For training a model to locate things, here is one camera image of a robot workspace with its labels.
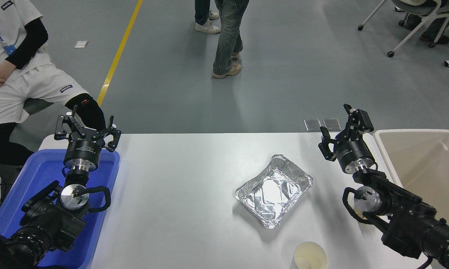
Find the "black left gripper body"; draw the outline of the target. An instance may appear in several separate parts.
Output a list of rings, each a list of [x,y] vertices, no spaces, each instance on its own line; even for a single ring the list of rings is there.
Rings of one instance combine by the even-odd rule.
[[[100,154],[104,146],[105,140],[102,137],[97,140],[69,137],[64,163],[71,163],[72,160],[78,159],[99,163]]]

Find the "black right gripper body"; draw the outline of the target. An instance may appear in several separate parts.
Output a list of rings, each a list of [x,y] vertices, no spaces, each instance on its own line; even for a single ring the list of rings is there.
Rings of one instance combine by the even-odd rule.
[[[349,140],[336,136],[334,153],[343,171],[358,171],[375,165],[375,158],[363,138]]]

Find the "person's left hand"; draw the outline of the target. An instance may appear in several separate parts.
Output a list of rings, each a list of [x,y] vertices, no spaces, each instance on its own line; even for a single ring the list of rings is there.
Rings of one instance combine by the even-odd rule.
[[[4,60],[3,63],[0,64],[0,79],[6,81],[16,70],[16,67],[15,64]]]

